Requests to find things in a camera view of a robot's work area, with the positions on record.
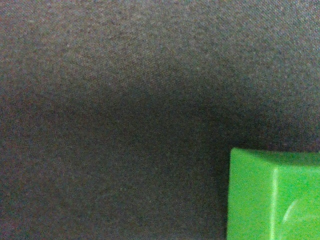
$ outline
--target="green box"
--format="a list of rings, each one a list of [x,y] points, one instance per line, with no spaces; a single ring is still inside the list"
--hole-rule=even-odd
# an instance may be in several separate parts
[[[320,153],[233,148],[227,240],[320,240]]]

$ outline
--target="fabric background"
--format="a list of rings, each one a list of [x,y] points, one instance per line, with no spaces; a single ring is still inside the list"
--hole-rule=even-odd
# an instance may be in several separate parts
[[[225,239],[232,147],[320,150],[319,6],[0,1],[1,238]]]

